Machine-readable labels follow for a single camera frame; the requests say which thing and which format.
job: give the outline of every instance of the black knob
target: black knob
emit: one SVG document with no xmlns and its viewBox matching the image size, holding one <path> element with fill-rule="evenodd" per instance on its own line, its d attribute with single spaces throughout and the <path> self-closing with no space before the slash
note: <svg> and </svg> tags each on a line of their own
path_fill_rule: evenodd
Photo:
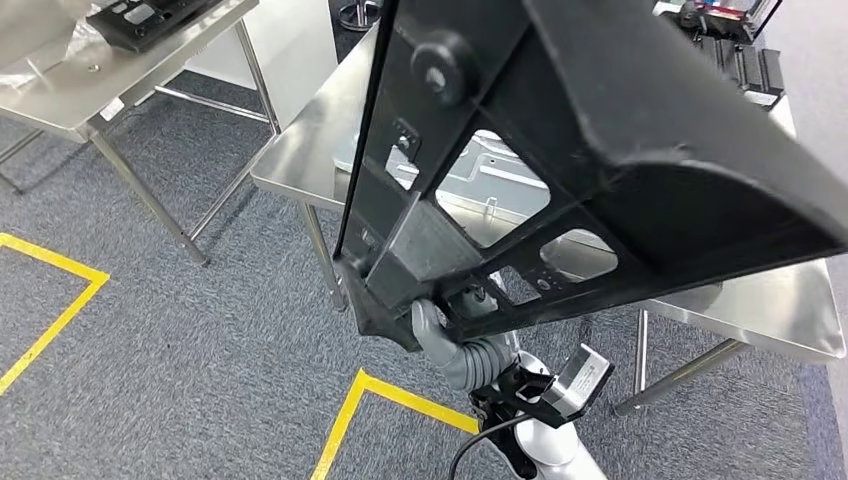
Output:
<svg viewBox="0 0 848 480">
<path fill-rule="evenodd" d="M 457 105 L 477 89 L 471 47 L 452 32 L 433 32 L 412 53 L 412 75 L 444 106 Z"/>
</svg>

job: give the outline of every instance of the black plastic frame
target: black plastic frame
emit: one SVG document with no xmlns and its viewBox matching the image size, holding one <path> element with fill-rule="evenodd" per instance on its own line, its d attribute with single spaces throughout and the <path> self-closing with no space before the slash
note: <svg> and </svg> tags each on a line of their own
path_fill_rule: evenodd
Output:
<svg viewBox="0 0 848 480">
<path fill-rule="evenodd" d="M 463 340 L 844 251 L 844 186 L 714 70 L 617 0 L 386 1 L 334 254 L 360 332 L 412 350 L 422 296 Z M 398 123 L 417 142 L 408 192 L 384 169 Z M 489 248 L 435 201 L 480 125 L 551 193 Z M 575 228 L 615 251 L 614 271 L 572 283 L 541 260 Z M 508 265 L 550 288 L 513 305 L 489 278 Z M 469 311 L 469 289 L 498 309 Z"/>
</svg>

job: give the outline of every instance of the yellow floor tape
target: yellow floor tape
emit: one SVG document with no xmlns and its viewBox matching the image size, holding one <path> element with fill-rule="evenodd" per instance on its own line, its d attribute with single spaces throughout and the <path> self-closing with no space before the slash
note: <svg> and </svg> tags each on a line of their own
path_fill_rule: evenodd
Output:
<svg viewBox="0 0 848 480">
<path fill-rule="evenodd" d="M 356 378 L 353 380 L 353 385 L 350 386 L 347 397 L 345 397 L 342 403 L 342 408 L 339 409 L 339 414 L 336 416 L 333 428 L 330 429 L 330 435 L 327 437 L 324 451 L 321 452 L 321 458 L 318 459 L 318 464 L 312 472 L 311 480 L 324 480 L 324 477 L 327 476 L 330 466 L 332 466 L 333 460 L 336 458 L 336 453 L 338 453 L 339 447 L 342 444 L 347 427 L 350 425 L 351 419 L 353 419 L 354 412 L 356 412 L 356 407 L 359 405 L 359 400 L 366 391 L 376 393 L 381 397 L 465 432 L 471 434 L 477 433 L 477 420 L 474 418 L 421 398 L 418 395 L 407 392 L 380 379 L 371 377 L 360 369 L 356 374 Z"/>
<path fill-rule="evenodd" d="M 0 377 L 0 395 L 9 388 L 9 385 L 18 378 L 18 375 L 23 372 L 26 367 L 41 353 L 42 350 L 50 343 L 53 338 L 65 328 L 65 325 L 74 318 L 74 315 L 79 312 L 91 297 L 97 293 L 97 290 L 109 280 L 109 275 L 91 267 L 85 266 L 79 262 L 75 262 L 69 258 L 63 257 L 58 253 L 51 252 L 37 245 L 25 242 L 19 238 L 15 238 L 7 233 L 0 233 L 0 248 L 8 247 L 12 250 L 28 255 L 36 260 L 53 265 L 56 268 L 65 270 L 79 277 L 88 280 L 90 283 L 83 290 L 79 297 L 74 300 L 68 308 L 59 315 L 59 318 L 32 344 L 31 347 L 24 353 L 21 358 L 12 365 L 6 373 Z"/>
</svg>

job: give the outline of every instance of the stainless steel table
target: stainless steel table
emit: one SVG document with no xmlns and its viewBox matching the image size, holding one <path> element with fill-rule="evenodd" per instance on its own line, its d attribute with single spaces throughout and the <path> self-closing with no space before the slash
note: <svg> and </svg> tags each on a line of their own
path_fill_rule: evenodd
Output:
<svg viewBox="0 0 848 480">
<path fill-rule="evenodd" d="M 342 301 L 327 246 L 314 219 L 315 207 L 341 210 L 350 176 L 336 169 L 333 154 L 349 141 L 361 119 L 375 31 L 360 41 L 251 170 L 262 189 L 297 199 L 303 206 L 327 285 Z M 467 227 L 470 223 L 462 222 Z M 598 248 L 591 242 L 564 242 Z M 686 379 L 753 345 L 805 362 L 845 356 L 824 260 L 806 262 L 642 302 L 634 395 L 617 408 L 632 412 Z M 728 337 L 729 340 L 645 389 L 648 311 Z"/>
<path fill-rule="evenodd" d="M 272 138 L 279 134 L 279 123 L 242 21 L 242 17 L 258 3 L 259 0 L 225 0 L 143 54 L 112 48 L 105 42 L 95 42 L 19 89 L 0 88 L 0 115 L 35 127 L 35 130 L 0 153 L 0 163 L 9 160 L 42 132 L 80 143 L 90 140 L 188 250 L 191 258 L 198 263 L 205 263 L 207 259 L 194 240 L 247 178 L 258 154 L 245 165 L 197 225 L 185 232 L 136 176 L 124 156 L 107 139 L 104 129 L 119 112 L 157 91 L 263 121 L 270 125 Z M 264 115 L 161 86 L 177 75 L 186 61 L 230 27 L 235 27 L 238 34 L 259 91 Z M 5 177 L 0 182 L 17 190 Z"/>
</svg>

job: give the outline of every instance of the reflective steel surface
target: reflective steel surface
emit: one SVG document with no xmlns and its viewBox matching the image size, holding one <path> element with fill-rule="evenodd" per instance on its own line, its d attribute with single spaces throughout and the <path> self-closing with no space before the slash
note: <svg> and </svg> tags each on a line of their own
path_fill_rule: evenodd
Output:
<svg viewBox="0 0 848 480">
<path fill-rule="evenodd" d="M 362 119 L 376 39 L 372 28 L 256 162 L 251 175 L 260 188 L 316 207 L 344 208 L 350 175 L 336 169 L 333 153 Z"/>
<path fill-rule="evenodd" d="M 259 159 L 251 174 L 260 188 L 317 207 L 342 210 L 350 176 L 335 167 L 333 154 L 361 119 L 375 38 L 376 30 L 372 29 Z M 461 219 L 457 221 L 464 228 L 473 230 L 474 238 L 487 234 L 499 238 L 503 230 L 512 230 L 520 223 L 520 219 L 497 212 L 481 214 L 461 201 L 442 206 L 452 217 Z M 566 237 L 558 239 L 557 252 L 551 255 L 569 259 L 569 264 L 575 264 L 577 257 L 585 257 L 593 265 L 606 261 L 608 252 L 597 244 L 597 237 L 584 239 L 579 231 Z M 664 317 L 807 362 L 845 356 L 845 340 L 824 260 L 642 304 Z"/>
<path fill-rule="evenodd" d="M 19 89 L 0 88 L 0 115 L 85 142 L 88 121 L 115 98 L 141 100 L 258 3 L 225 0 L 143 54 L 92 43 Z"/>
</svg>

